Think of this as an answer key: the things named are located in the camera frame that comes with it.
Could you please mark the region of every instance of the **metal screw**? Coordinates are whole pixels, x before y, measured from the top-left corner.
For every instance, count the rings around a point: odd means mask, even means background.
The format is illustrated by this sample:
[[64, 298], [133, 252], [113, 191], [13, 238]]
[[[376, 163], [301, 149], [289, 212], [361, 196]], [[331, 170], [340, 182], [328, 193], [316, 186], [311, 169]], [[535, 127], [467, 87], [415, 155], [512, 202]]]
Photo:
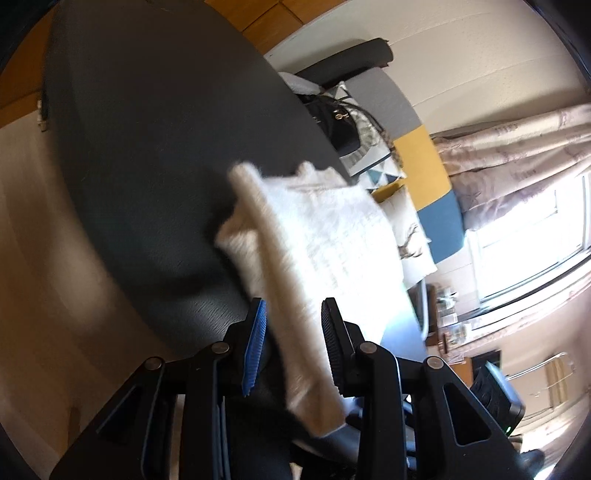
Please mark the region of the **metal screw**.
[[162, 359], [157, 356], [151, 356], [144, 362], [146, 370], [157, 370], [162, 366]]
[[216, 342], [212, 345], [212, 352], [218, 355], [226, 353], [228, 350], [230, 350], [230, 346], [225, 342]]
[[359, 345], [359, 349], [368, 355], [378, 351], [378, 347], [372, 342], [363, 342], [361, 345]]
[[439, 370], [443, 368], [444, 363], [438, 356], [430, 356], [427, 358], [427, 365], [434, 370]]

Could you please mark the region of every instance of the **white towel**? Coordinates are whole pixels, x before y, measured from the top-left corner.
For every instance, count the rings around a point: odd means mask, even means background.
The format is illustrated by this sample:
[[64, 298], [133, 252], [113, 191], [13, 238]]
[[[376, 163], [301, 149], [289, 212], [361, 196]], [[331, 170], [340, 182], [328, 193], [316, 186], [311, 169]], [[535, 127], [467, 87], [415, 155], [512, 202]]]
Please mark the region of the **white towel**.
[[216, 245], [236, 265], [247, 292], [267, 301], [281, 351], [287, 407], [315, 436], [345, 420], [320, 324], [320, 308], [335, 297], [343, 318], [379, 342], [402, 282], [398, 247], [380, 207], [332, 168], [304, 163], [297, 175], [261, 178], [240, 164], [229, 173], [238, 197]]

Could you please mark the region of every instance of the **window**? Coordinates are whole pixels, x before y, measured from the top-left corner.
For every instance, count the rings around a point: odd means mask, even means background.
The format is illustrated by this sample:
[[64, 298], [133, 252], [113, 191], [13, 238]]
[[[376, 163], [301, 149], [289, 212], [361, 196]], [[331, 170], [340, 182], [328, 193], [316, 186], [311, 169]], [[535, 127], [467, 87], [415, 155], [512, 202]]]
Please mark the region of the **window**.
[[548, 190], [469, 235], [480, 300], [543, 284], [589, 243], [588, 177]]

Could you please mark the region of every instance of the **black handbag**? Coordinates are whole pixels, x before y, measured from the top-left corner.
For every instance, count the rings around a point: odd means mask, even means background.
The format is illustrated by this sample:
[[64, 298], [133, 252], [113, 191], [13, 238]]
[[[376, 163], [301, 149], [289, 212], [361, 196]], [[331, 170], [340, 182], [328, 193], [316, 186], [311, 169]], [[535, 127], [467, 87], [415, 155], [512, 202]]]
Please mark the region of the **black handbag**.
[[325, 95], [298, 95], [339, 157], [361, 147], [357, 124], [338, 100]]

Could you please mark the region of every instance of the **curtain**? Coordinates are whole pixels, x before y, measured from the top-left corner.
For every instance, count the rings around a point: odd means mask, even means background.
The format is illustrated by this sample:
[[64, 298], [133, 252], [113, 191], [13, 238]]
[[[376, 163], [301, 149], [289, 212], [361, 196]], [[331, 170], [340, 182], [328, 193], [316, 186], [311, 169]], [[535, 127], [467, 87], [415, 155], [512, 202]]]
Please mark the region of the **curtain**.
[[434, 142], [467, 230], [591, 167], [591, 103]]

